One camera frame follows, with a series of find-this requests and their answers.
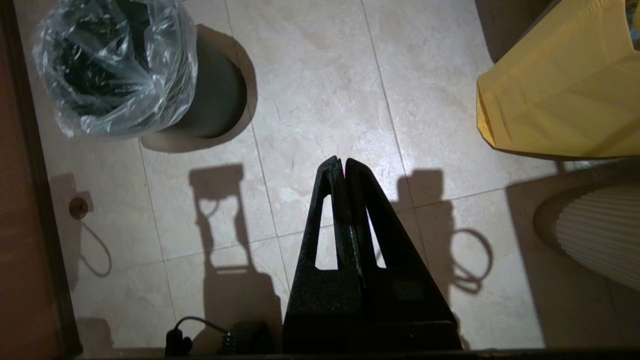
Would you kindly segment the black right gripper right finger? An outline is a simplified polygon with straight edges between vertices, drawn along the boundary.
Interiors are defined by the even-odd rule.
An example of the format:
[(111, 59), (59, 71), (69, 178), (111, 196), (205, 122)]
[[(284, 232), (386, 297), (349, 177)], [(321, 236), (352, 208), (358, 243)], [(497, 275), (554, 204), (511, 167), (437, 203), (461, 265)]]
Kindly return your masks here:
[(371, 169), (349, 158), (345, 182), (366, 339), (385, 352), (459, 351), (457, 320)]

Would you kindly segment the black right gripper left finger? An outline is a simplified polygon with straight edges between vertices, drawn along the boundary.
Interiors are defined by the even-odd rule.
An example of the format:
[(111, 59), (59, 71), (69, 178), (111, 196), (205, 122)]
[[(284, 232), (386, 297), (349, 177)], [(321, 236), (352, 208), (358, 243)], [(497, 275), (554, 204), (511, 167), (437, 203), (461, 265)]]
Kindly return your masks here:
[[(331, 198), (337, 269), (318, 269), (323, 201)], [(345, 352), (362, 316), (361, 274), (342, 161), (318, 166), (282, 327), (285, 352)]]

